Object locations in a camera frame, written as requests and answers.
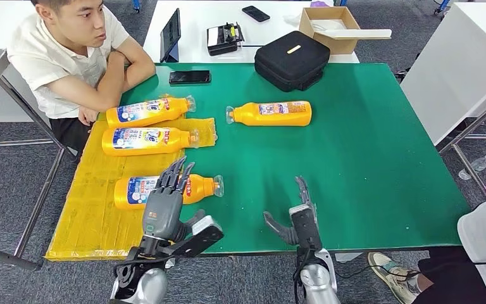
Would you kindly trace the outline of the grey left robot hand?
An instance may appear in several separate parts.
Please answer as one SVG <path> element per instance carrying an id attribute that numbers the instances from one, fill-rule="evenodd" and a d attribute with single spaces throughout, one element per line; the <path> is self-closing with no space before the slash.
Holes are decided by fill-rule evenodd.
<path id="1" fill-rule="evenodd" d="M 142 216 L 141 245 L 156 241 L 184 240 L 192 226 L 205 216 L 200 209 L 186 222 L 180 221 L 183 193 L 194 163 L 185 165 L 186 157 L 174 161 L 160 174 L 154 189 L 149 193 Z"/>

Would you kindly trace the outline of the person's left hand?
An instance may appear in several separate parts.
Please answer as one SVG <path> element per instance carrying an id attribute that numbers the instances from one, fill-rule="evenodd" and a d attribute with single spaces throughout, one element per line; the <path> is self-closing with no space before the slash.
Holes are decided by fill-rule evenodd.
<path id="1" fill-rule="evenodd" d="M 91 110 L 80 106 L 78 109 L 78 119 L 80 122 L 86 126 L 91 126 L 97 120 L 98 112 L 95 110 Z"/>

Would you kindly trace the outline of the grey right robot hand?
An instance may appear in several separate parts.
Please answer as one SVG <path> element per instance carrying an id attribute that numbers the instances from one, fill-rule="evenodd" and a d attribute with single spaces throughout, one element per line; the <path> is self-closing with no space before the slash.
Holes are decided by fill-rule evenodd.
<path id="1" fill-rule="evenodd" d="M 288 227 L 279 224 L 267 211 L 263 212 L 265 223 L 289 245 L 320 250 L 323 246 L 318 232 L 315 204 L 311 201 L 308 185 L 304 178 L 299 175 L 295 176 L 295 180 L 299 187 L 301 204 L 289 208 L 292 225 Z"/>

